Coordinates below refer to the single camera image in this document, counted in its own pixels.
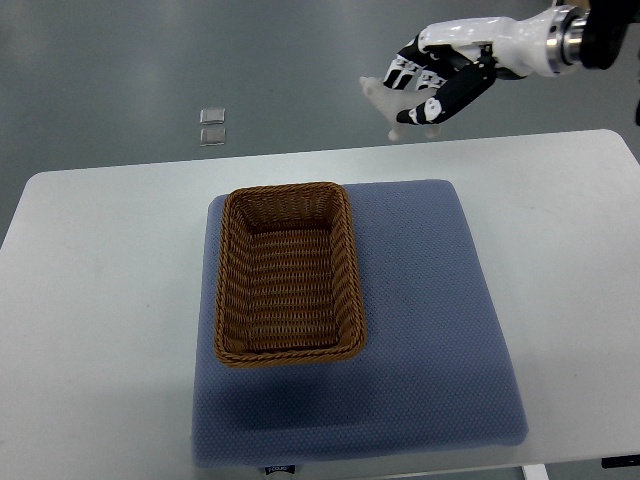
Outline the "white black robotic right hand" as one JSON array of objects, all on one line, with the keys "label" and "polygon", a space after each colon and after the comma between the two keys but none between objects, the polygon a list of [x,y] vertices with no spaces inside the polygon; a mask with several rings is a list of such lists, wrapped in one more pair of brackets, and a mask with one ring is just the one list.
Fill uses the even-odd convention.
[{"label": "white black robotic right hand", "polygon": [[435,94],[400,110],[400,124],[438,125],[456,115],[489,89],[496,79],[551,77],[560,64],[548,52],[559,28],[561,9],[551,7],[531,18],[483,17],[435,23],[400,49],[385,74],[383,86],[402,91],[411,80],[418,90]]}]

